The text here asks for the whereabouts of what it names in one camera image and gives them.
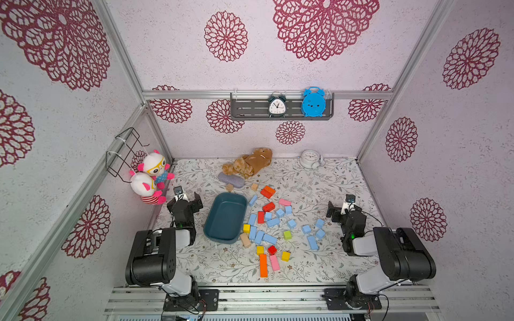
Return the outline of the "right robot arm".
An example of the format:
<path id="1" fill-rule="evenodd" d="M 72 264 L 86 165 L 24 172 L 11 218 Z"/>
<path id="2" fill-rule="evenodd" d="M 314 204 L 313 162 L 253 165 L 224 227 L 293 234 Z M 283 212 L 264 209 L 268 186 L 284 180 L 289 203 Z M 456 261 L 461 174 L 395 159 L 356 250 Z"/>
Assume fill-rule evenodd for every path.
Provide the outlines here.
<path id="1" fill-rule="evenodd" d="M 382 290 L 396 284 L 435 277 L 435 261 L 413 229 L 375 227 L 367 233 L 366 214 L 361 207 L 348 202 L 343 207 L 329 202 L 326 217 L 340 224 L 341 245 L 347 255 L 377 255 L 379 259 L 377 266 L 349 278 L 343 293 L 337 296 L 353 309 L 379 300 Z"/>

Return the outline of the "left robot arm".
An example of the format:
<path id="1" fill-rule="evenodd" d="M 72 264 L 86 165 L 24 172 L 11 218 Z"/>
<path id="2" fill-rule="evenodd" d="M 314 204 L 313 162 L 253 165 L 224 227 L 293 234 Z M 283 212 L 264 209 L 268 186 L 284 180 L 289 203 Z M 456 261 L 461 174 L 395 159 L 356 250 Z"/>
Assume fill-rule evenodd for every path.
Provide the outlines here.
<path id="1" fill-rule="evenodd" d="M 177 267 L 177 251 L 195 243 L 194 214 L 203 208 L 202 199 L 197 193 L 191 201 L 184 193 L 177 194 L 167 208 L 174 218 L 170 227 L 136 232 L 125 280 L 130 286 L 159 288 L 174 300 L 198 302 L 198 283 Z"/>

